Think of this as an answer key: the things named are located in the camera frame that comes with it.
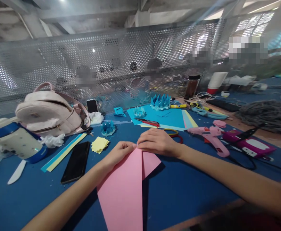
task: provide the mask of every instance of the pink hot glue gun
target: pink hot glue gun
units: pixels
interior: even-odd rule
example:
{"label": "pink hot glue gun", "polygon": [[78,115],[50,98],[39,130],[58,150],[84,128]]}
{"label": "pink hot glue gun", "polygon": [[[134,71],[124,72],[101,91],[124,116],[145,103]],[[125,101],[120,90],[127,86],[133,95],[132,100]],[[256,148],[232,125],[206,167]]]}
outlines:
{"label": "pink hot glue gun", "polygon": [[221,135],[221,130],[218,127],[197,127],[189,128],[188,131],[191,134],[197,134],[204,137],[205,143],[211,143],[217,150],[217,155],[220,157],[228,157],[230,155],[229,150],[223,145],[223,143],[217,138]]}

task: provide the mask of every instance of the forearm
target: forearm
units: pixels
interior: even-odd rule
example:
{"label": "forearm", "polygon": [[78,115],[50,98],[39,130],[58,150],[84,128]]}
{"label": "forearm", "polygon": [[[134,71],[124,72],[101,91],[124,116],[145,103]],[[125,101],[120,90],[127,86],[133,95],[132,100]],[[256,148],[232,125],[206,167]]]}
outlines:
{"label": "forearm", "polygon": [[281,216],[280,183],[183,144],[177,150],[179,159],[218,180],[247,202]]}
{"label": "forearm", "polygon": [[35,216],[22,230],[61,230],[76,209],[111,171],[97,163],[83,177]]}

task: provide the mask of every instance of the water bottle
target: water bottle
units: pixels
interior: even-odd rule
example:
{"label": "water bottle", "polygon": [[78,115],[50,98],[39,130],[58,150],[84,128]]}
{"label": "water bottle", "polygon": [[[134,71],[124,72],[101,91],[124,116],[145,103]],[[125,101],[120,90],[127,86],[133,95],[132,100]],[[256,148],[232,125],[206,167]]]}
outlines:
{"label": "water bottle", "polygon": [[37,138],[20,124],[7,118],[0,119],[0,146],[31,164],[43,159],[47,153],[47,147],[40,144]]}

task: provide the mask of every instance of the blue origami piece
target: blue origami piece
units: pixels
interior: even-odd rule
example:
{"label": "blue origami piece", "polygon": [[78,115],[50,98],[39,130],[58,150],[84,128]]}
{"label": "blue origami piece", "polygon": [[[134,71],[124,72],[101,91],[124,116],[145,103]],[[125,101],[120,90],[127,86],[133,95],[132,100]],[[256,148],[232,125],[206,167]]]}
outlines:
{"label": "blue origami piece", "polygon": [[134,108],[134,116],[135,118],[144,118],[146,116],[146,112],[143,107]]}
{"label": "blue origami piece", "polygon": [[168,110],[170,106],[170,96],[169,95],[161,95],[154,96],[151,98],[150,107],[155,111]]}
{"label": "blue origami piece", "polygon": [[126,117],[126,115],[123,112],[123,108],[122,107],[115,107],[114,110],[115,110],[114,116]]}
{"label": "blue origami piece", "polygon": [[114,122],[111,120],[111,122],[106,122],[105,124],[102,124],[101,126],[101,132],[103,136],[110,136],[113,135],[116,128],[114,125]]}

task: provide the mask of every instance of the white plastic knife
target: white plastic knife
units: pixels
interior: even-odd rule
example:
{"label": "white plastic knife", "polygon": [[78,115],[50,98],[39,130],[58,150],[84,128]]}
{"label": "white plastic knife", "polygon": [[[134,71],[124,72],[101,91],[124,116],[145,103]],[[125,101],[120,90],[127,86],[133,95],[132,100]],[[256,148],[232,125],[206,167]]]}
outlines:
{"label": "white plastic knife", "polygon": [[13,175],[11,176],[10,180],[8,181],[8,184],[13,184],[20,178],[20,176],[22,175],[22,172],[25,168],[25,164],[26,164],[26,161],[22,160],[21,163],[19,164],[19,166],[16,168]]}

